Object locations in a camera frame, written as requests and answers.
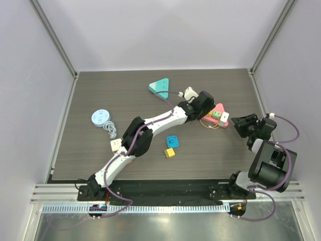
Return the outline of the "pink triangular power strip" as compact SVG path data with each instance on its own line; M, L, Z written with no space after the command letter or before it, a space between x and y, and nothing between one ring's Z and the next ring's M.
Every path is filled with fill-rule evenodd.
M229 123L229 113L225 111L222 103L216 104L216 106L207 113L201 120L213 124L212 128L227 128Z

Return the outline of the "white charger plug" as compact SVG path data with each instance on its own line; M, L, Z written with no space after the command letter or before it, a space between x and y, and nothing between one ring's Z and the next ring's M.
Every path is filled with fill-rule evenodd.
M221 115L220 121L223 123L226 123L228 121L228 118L229 118L229 113L223 112Z

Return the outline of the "green charger plug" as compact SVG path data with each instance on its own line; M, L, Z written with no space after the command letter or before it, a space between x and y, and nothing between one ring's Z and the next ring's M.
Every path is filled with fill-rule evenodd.
M221 112L214 110L212 113L212 118L220 119L220 117L221 117Z

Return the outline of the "blue plug adapter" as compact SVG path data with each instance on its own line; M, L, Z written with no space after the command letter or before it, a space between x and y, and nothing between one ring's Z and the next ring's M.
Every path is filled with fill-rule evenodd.
M166 137L166 144L168 148L177 148L179 146L179 140L178 137L173 136L167 136Z

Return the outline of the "teal triangular power strip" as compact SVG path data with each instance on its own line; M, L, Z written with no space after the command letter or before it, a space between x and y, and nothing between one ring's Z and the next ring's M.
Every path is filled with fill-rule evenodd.
M155 81L148 85L148 89L152 93L160 92L158 95L164 99L168 99L169 96L169 79L163 78L161 80Z

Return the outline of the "yellow plug adapter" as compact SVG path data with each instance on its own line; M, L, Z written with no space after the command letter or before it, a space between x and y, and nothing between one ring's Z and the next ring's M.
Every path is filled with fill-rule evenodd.
M175 151L173 148L168 148L164 150L163 156L167 159L172 158L176 155Z

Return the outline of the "white cube socket adapter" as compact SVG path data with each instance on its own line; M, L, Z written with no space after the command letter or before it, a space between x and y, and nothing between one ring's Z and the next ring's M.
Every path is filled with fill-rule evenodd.
M119 148L121 147L121 142L122 142L122 139L119 138L119 139L114 139L114 140L111 140L110 141L110 146L111 146L111 150L112 152L115 154Z

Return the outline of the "light blue round power strip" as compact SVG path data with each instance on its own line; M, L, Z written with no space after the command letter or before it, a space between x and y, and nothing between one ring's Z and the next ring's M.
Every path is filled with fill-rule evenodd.
M103 125L111 120L109 111L105 109L99 109L95 111L91 116L91 121L96 127L103 127Z

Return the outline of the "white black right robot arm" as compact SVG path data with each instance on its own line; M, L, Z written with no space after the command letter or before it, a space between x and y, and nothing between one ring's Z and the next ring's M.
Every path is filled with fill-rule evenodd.
M274 120L279 118L288 122L296 130L296 136L287 141L273 141L271 134L276 129ZM230 176L226 186L231 198L245 198L251 190L260 188L267 191L284 192L290 184L297 153L285 148L284 144L296 141L299 129L290 120L268 113L262 119L256 114L233 117L234 128L242 138L247 138L248 149L255 154L249 171L238 171Z

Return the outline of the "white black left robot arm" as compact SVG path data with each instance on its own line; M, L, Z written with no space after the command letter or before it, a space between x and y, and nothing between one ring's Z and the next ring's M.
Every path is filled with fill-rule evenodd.
M188 87L176 94L184 100L176 106L170 104L169 111L151 118L138 116L132 120L122 136L118 151L87 181L88 193L94 200L99 201L106 196L107 188L118 173L133 159L144 155L156 135L178 125L199 121L215 107L214 98L206 91L196 93Z

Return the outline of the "aluminium frame post right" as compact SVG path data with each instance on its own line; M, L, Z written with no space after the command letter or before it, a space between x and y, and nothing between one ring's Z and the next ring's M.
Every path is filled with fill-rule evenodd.
M276 39L278 33L280 32L282 26L284 25L287 17L291 13L292 9L294 8L297 0L287 0L284 7L282 8L279 16L277 17L267 39L265 40L262 48L259 51L257 58L254 61L253 66L250 68L250 72L254 74L258 69L260 63L262 62L264 56L266 55L267 51L269 50L270 46Z

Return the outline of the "aluminium frame post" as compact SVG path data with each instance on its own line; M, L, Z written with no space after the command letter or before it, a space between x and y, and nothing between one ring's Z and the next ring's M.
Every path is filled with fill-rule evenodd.
M297 0L287 0L284 7L282 8L279 16L277 17L267 39L265 40L262 48L259 51L257 58L254 61L253 66L250 68L250 72L254 74L258 69L260 63L262 62L264 56L266 55L267 51L269 50L270 46L276 39L278 33L280 32L282 26L284 25L287 17L291 13L292 9L294 8Z
M77 71L73 67L67 53L65 52L58 36L56 35L49 19L47 18L43 8L41 7L40 3L38 0L29 0L29 3L33 7L36 15L38 16L40 22L42 23L45 31L49 35L53 45L55 46L56 50L58 51L59 55L61 56L63 62L65 63L67 69L75 79L77 77Z

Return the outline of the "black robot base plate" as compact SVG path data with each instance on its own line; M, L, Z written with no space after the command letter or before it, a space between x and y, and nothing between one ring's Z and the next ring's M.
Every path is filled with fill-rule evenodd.
M234 191L228 188L226 179L189 180L115 180L110 186L118 196L143 201L173 201L175 198L193 197L194 200L213 201L230 199L254 200L256 195L248 191Z

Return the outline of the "aluminium frame rail front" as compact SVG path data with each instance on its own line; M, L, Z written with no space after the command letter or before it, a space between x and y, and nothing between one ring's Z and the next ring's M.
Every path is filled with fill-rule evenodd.
M288 189L283 192L266 191L275 201L305 201L303 192L297 181L291 181ZM31 204L74 203L79 191L73 184L37 184L31 197Z

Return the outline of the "aluminium frame post left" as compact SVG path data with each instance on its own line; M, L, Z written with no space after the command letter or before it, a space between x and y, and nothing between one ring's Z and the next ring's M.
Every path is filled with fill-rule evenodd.
M55 46L56 50L58 51L59 55L61 56L63 62L65 63L67 69L75 79L77 77L77 71L73 67L67 53L65 52L58 36L56 35L49 19L47 18L43 8L41 7L40 3L38 0L29 0L29 3L33 7L36 15L38 16L40 22L42 23L45 31L49 35L53 45Z

